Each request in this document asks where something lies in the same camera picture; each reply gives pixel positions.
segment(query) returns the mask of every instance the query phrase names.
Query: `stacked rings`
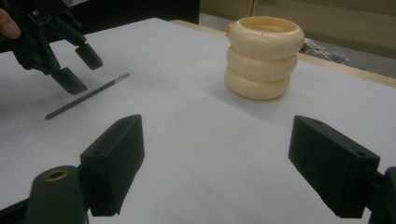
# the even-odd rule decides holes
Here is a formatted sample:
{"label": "stacked rings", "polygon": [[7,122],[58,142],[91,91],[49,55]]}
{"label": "stacked rings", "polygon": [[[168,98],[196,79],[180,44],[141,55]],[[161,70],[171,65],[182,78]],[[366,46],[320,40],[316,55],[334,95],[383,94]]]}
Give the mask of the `stacked rings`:
{"label": "stacked rings", "polygon": [[237,21],[228,33],[226,85],[254,100],[276,98],[286,92],[297,64],[304,32],[295,23],[271,17]]}

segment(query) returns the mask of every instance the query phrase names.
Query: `finger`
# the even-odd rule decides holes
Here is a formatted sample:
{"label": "finger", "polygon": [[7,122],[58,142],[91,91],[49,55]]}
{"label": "finger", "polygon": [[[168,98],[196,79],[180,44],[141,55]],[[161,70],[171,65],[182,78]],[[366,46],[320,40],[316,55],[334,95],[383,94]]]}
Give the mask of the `finger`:
{"label": "finger", "polygon": [[20,27],[2,8],[0,8],[0,34],[11,39],[21,36]]}

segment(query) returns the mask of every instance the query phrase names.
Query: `screw hole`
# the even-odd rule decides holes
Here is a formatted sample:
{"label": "screw hole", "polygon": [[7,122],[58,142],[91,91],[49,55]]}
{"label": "screw hole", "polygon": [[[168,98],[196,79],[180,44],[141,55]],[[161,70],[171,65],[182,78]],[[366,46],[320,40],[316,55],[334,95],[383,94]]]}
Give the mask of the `screw hole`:
{"label": "screw hole", "polygon": [[46,181],[57,181],[67,176],[66,170],[56,170],[46,176]]}

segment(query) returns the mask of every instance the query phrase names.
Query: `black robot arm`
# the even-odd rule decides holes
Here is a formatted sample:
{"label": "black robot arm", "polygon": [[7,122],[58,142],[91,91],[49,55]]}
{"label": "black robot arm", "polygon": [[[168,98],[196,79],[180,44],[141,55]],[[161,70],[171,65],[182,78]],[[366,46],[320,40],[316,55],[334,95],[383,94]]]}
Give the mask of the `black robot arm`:
{"label": "black robot arm", "polygon": [[21,28],[19,39],[5,38],[21,66],[51,75],[71,94],[87,88],[70,69],[61,68],[50,41],[65,39],[77,46],[76,53],[92,70],[103,65],[79,31],[79,22],[68,12],[75,4],[63,0],[3,0],[0,3]]}

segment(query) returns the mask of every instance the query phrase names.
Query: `white tabletop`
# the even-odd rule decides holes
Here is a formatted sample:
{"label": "white tabletop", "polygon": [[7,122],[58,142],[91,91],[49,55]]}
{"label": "white tabletop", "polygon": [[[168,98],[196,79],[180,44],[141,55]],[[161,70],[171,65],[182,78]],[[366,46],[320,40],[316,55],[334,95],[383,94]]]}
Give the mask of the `white tabletop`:
{"label": "white tabletop", "polygon": [[288,160],[295,115],[326,122],[396,165],[396,89],[298,62],[287,93],[249,101],[224,84],[227,39],[157,19],[88,35],[104,67],[91,71],[52,44],[93,90],[115,86],[51,120],[78,96],[0,54],[0,209],[29,197],[49,168],[79,154],[117,119],[141,114],[146,158],[118,217],[92,223],[367,223],[336,217]]}

